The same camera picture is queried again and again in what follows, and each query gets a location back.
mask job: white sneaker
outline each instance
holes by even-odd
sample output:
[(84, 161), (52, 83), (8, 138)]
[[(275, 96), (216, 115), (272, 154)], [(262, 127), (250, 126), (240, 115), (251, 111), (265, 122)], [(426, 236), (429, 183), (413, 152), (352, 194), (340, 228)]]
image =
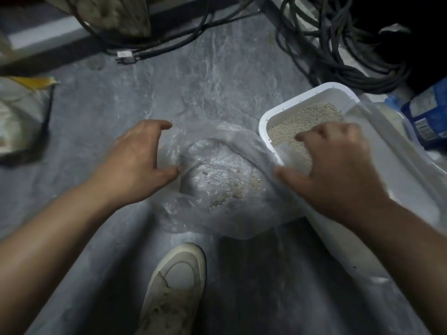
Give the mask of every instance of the white sneaker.
[(205, 287), (205, 256), (183, 243), (160, 261), (149, 281), (135, 335), (188, 335)]

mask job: white plastic litter tray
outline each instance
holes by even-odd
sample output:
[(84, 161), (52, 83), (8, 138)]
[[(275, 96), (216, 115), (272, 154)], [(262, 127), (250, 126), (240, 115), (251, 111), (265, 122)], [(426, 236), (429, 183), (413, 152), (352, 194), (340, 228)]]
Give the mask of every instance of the white plastic litter tray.
[[(387, 186), (391, 198), (412, 210), (429, 224), (442, 229), (446, 217), (445, 179), (420, 158), (417, 151), (374, 107), (359, 104), (359, 98), (348, 87), (339, 83), (326, 83), (276, 106), (266, 112), (259, 123), (259, 134), (267, 147), (282, 165), (293, 166), (293, 155), (280, 155), (275, 150), (267, 131), (284, 122), (307, 106), (331, 103), (343, 115), (345, 122), (358, 123), (371, 145), (374, 165)], [(303, 201), (305, 215), (329, 252), (352, 276), (385, 281), (388, 273), (376, 256), (350, 230), (317, 213)]]

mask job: plastic bag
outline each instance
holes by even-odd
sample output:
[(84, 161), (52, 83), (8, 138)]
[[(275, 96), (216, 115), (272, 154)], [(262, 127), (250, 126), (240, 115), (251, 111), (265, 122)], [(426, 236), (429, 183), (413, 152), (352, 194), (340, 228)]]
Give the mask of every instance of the plastic bag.
[(23, 151), (47, 120), (53, 78), (0, 77), (0, 156)]
[(181, 176), (151, 198), (167, 231), (247, 239), (303, 215), (273, 175), (273, 154), (240, 126), (205, 121), (163, 132), (158, 167), (174, 164)]

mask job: forearm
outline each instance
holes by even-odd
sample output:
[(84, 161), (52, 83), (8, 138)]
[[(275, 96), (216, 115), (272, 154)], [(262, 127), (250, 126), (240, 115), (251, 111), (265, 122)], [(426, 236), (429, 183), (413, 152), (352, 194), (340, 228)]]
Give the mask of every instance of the forearm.
[(394, 202), (355, 225), (433, 335), (447, 334), (447, 237)]
[(23, 333), (83, 247), (115, 209), (86, 182), (0, 244), (0, 329)]

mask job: beige shoe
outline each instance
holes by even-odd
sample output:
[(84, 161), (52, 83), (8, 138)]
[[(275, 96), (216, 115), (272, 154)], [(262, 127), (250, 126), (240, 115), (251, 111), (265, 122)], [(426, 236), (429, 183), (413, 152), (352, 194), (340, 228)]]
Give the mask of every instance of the beige shoe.
[(205, 256), (183, 243), (160, 261), (149, 281), (135, 335), (188, 335), (205, 287)]

